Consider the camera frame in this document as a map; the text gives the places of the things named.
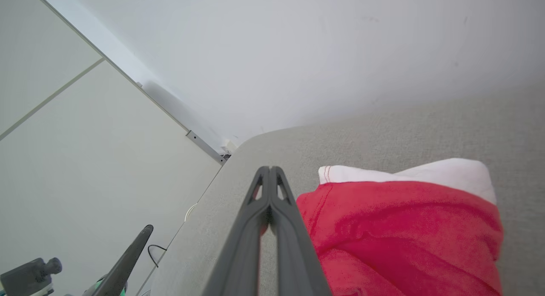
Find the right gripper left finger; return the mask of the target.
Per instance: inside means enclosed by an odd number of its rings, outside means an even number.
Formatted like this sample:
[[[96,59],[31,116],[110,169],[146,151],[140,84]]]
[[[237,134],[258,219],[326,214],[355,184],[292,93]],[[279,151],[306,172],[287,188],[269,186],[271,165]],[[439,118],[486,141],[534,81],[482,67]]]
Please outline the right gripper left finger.
[[[261,236],[270,222],[270,168],[257,170],[203,296],[256,296]]]

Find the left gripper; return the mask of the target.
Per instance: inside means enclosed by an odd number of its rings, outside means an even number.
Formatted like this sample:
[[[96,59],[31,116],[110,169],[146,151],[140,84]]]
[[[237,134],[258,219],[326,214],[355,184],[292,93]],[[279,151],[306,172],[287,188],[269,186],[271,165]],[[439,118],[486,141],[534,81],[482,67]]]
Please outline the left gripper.
[[[153,230],[153,225],[146,225],[109,273],[94,282],[82,296],[120,296]]]

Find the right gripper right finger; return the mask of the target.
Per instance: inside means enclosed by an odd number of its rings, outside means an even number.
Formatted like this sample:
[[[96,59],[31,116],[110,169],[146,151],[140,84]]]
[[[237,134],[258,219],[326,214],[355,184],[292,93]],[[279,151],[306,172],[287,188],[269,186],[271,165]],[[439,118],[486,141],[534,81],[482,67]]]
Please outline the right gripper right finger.
[[[272,167],[270,176],[270,206],[278,240],[279,295],[332,295],[284,171]]]

